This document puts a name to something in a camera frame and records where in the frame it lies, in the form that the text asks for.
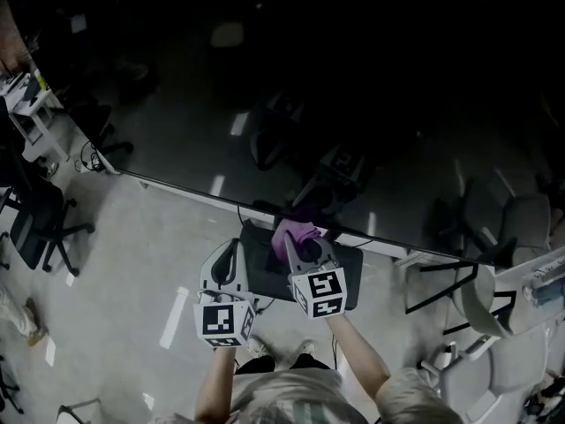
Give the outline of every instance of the shoulder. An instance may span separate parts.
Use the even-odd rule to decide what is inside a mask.
[[[380,387],[376,397],[383,422],[409,424],[426,422],[460,424],[461,418],[413,368],[401,369]]]

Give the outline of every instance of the desk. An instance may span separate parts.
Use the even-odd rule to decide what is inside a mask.
[[[4,99],[6,101],[6,107],[8,109],[8,113],[10,115],[10,119],[12,123],[16,126],[22,136],[33,145],[36,140],[32,140],[24,128],[19,123],[18,119],[14,115],[21,115],[24,117],[30,117],[39,131],[41,135],[45,137],[45,140],[49,143],[49,145],[55,149],[61,160],[67,161],[69,160],[69,155],[64,151],[64,149],[57,143],[57,140],[53,136],[53,134],[49,131],[47,124],[49,121],[43,121],[38,114],[39,109],[43,108],[49,117],[49,120],[53,118],[53,113],[51,112],[50,108],[48,107],[48,102],[53,99],[53,92],[51,89],[40,89],[39,93],[35,96],[35,100],[30,102],[23,102],[22,99],[27,89],[26,79],[21,80],[20,84],[14,87],[9,93],[4,95]]]

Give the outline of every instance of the purple cloth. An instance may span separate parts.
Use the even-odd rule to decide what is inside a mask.
[[[297,245],[297,252],[300,255],[300,247],[308,239],[319,237],[320,230],[318,230],[312,223],[299,223],[292,220],[282,220],[278,228],[276,228],[275,235],[271,239],[271,245],[275,252],[276,258],[281,262],[287,261],[286,247],[284,246],[284,234],[288,232]]]

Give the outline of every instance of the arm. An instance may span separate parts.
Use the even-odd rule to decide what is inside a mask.
[[[343,314],[328,317],[326,322],[351,371],[369,397],[375,400],[380,387],[390,377],[387,365]]]
[[[224,423],[230,417],[231,387],[236,349],[216,349],[212,366],[200,386],[194,420],[203,424]]]

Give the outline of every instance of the gray floor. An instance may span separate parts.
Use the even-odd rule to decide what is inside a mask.
[[[75,154],[80,142],[73,143]],[[11,269],[2,272],[3,281],[21,302],[35,299],[56,350],[51,366],[46,361],[48,338],[30,349],[13,326],[0,322],[0,353],[22,387],[18,401],[26,410],[18,416],[8,406],[0,419],[54,422],[60,405],[95,397],[109,423],[145,423],[152,413],[192,417],[212,356],[195,337],[193,323],[200,265],[223,241],[239,234],[237,216],[151,187],[144,191],[129,177],[81,175],[72,161],[61,165],[53,181],[79,202],[68,222],[93,222],[96,232],[71,241],[81,268],[72,285],[60,258],[51,274],[31,271],[11,242],[4,242],[3,257]],[[0,231],[9,230],[14,215],[11,209],[0,215]],[[392,370],[413,365],[441,343],[447,301],[404,315],[403,275],[390,258],[377,254],[365,253],[362,282],[359,306],[350,319]],[[417,281],[410,299],[441,285],[435,283]],[[164,349],[160,340],[179,287],[189,290],[189,298],[172,344]],[[318,342],[319,359],[332,364],[327,326],[308,321],[296,304],[275,302],[254,330],[276,348],[283,366],[307,338]],[[556,364],[562,362],[561,339]],[[241,352],[237,359],[245,362],[247,355]],[[374,422],[376,407],[351,380],[341,357],[338,363],[347,396]],[[522,396],[507,397],[487,422],[516,422]]]

